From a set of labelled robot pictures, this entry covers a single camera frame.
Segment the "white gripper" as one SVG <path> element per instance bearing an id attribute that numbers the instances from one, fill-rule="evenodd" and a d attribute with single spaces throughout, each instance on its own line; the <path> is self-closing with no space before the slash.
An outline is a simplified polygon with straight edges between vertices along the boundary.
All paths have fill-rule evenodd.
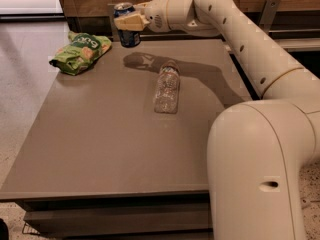
<path id="1" fill-rule="evenodd" d="M 156 33 L 169 32 L 170 27 L 167 17 L 169 0 L 152 0 L 134 5 L 136 10 L 144 10 L 144 15 L 134 11 L 114 19 L 118 30 L 143 31 L 147 26 Z"/>

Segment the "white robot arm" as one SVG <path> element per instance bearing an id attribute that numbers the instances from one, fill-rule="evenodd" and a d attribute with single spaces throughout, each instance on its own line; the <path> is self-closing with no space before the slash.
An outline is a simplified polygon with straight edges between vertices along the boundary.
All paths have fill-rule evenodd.
<path id="1" fill-rule="evenodd" d="M 320 79 L 233 0 L 152 0 L 119 30 L 222 35 L 256 91 L 214 121 L 207 174 L 215 240 L 306 240 L 301 167 L 320 156 Z"/>

